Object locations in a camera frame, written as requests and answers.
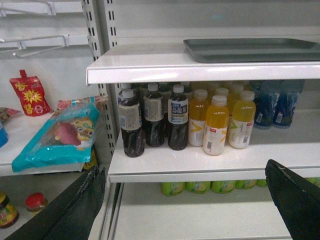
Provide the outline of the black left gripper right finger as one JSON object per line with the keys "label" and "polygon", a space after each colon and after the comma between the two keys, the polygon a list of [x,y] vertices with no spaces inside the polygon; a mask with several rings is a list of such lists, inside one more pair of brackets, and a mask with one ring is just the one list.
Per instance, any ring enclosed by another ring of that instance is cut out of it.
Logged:
{"label": "black left gripper right finger", "polygon": [[268,160],[266,183],[293,240],[320,238],[320,188],[277,161]]}

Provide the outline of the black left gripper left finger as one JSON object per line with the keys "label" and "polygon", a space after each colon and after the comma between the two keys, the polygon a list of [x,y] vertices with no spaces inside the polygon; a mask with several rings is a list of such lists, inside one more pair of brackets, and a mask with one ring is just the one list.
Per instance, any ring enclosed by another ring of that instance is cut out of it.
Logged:
{"label": "black left gripper left finger", "polygon": [[87,240],[102,207],[106,169],[91,167],[7,240]]}

